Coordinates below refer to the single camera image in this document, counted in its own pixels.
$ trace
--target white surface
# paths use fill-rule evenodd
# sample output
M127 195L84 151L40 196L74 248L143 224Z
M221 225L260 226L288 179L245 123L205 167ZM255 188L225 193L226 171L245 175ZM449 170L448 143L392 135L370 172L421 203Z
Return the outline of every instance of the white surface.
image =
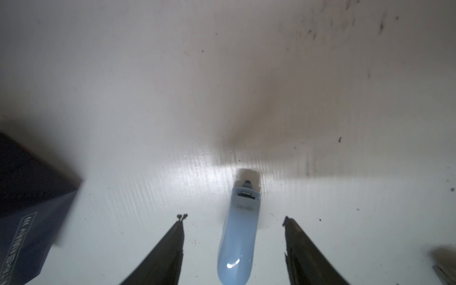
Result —
M263 195L249 284L287 284L285 215L352 285L440 284L428 252L456 239L454 11L3 1L2 123L83 179L30 284L119 284L185 212L179 284L218 284L240 168L261 174Z

